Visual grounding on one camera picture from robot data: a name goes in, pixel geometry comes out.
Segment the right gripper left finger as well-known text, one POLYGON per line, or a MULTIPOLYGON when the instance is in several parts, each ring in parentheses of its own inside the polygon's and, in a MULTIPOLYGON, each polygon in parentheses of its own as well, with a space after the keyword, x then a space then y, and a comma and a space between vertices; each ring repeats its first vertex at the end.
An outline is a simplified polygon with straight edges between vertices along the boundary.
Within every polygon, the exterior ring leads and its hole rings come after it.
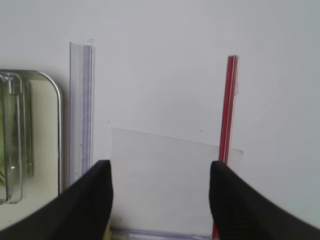
POLYGON ((99 160, 61 195, 1 230, 2 240, 101 240, 113 206, 110 160, 99 160))

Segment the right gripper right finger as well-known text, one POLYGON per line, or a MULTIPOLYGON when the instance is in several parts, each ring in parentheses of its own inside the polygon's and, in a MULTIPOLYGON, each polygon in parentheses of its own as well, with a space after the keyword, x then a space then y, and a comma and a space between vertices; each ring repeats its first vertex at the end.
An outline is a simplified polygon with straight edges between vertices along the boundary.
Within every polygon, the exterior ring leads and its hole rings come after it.
POLYGON ((318 240, 320 230, 262 196, 227 165, 210 166, 209 205, 221 240, 318 240))

